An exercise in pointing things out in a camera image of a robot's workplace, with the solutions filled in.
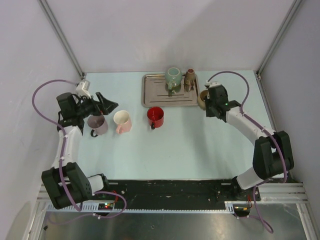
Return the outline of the beige ceramic mug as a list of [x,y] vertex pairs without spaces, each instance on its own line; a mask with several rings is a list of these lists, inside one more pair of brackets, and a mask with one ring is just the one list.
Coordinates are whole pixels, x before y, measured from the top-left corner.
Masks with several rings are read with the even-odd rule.
[[205,97],[208,95],[208,90],[203,90],[198,96],[197,96],[197,104],[202,110],[206,110],[206,103],[205,103]]

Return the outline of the mauve ceramic cup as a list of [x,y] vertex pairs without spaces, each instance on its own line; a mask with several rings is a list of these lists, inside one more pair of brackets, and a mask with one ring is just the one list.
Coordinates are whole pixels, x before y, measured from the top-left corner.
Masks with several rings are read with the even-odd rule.
[[87,120],[87,124],[91,128],[90,135],[93,138],[104,135],[108,131],[108,123],[104,115],[91,115]]

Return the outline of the pink ceramic mug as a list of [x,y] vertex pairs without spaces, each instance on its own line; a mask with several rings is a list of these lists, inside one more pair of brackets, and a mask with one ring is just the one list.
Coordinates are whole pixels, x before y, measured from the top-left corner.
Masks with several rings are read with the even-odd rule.
[[113,121],[116,124],[116,133],[127,133],[132,128],[131,116],[126,110],[117,111],[113,116]]

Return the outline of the green ceramic mug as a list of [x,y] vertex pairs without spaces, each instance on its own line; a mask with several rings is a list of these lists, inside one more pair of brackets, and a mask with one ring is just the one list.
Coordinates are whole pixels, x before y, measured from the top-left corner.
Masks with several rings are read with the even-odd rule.
[[183,74],[179,68],[171,67],[165,72],[164,78],[167,88],[172,90],[181,84]]

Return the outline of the red ceramic mug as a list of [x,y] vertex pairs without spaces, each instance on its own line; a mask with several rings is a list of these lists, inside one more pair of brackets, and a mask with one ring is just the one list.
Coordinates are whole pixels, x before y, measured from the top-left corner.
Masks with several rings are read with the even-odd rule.
[[160,128],[164,123],[164,111],[161,107],[154,106],[149,108],[146,116],[152,130]]

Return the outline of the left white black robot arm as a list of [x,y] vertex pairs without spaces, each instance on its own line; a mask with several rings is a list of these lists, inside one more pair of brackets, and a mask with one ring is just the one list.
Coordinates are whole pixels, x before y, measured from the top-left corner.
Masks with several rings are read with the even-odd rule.
[[106,99],[100,92],[97,100],[92,97],[62,93],[56,100],[58,112],[59,143],[52,167],[41,174],[42,183],[56,209],[82,204],[94,194],[107,199],[111,187],[107,177],[100,173],[87,177],[77,164],[80,141],[83,137],[87,117],[104,117],[110,114],[118,103]]

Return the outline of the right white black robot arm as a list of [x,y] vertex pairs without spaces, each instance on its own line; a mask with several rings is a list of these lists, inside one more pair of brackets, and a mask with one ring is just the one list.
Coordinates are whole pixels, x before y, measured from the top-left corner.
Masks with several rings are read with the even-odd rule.
[[285,131],[275,131],[262,126],[243,110],[236,100],[230,101],[226,88],[218,82],[206,83],[205,112],[209,118],[236,128],[254,146],[252,167],[231,180],[232,197],[238,201],[249,195],[249,190],[266,180],[283,174],[294,167],[291,141]]

